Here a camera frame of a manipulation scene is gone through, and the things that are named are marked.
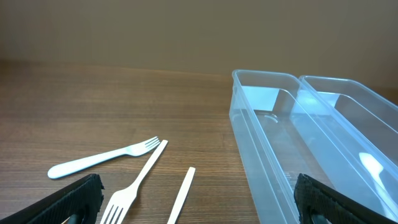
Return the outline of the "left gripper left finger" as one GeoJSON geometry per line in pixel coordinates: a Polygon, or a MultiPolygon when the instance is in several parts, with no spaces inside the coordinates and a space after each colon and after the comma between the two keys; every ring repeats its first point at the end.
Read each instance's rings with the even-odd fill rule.
{"type": "Polygon", "coordinates": [[[1,224],[95,224],[104,200],[98,174],[86,175],[38,202],[6,217],[1,224]]]}

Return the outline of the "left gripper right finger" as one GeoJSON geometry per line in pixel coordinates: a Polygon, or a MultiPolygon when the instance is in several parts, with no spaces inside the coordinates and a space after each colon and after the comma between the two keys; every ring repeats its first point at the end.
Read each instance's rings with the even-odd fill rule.
{"type": "Polygon", "coordinates": [[[301,224],[396,224],[303,173],[298,175],[294,200],[301,224]]]}

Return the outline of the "thick white plastic fork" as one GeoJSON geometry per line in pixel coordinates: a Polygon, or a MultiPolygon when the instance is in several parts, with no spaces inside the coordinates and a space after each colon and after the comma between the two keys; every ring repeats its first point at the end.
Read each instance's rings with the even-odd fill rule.
{"type": "Polygon", "coordinates": [[[114,159],[120,156],[141,156],[147,152],[155,149],[160,144],[160,140],[157,136],[148,140],[132,144],[130,146],[115,149],[113,151],[104,152],[94,156],[84,157],[74,161],[64,162],[62,164],[55,165],[49,169],[47,176],[50,179],[59,179],[70,174],[74,174],[81,170],[95,166],[102,162],[114,159]]]}

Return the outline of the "white spoon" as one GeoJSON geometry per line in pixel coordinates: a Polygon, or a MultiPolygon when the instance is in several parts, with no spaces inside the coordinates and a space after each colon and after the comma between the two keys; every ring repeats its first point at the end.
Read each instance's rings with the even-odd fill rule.
{"type": "Polygon", "coordinates": [[[396,180],[388,173],[383,165],[371,154],[360,152],[359,157],[362,165],[370,173],[377,194],[386,203],[394,204],[396,194],[396,180]]]}

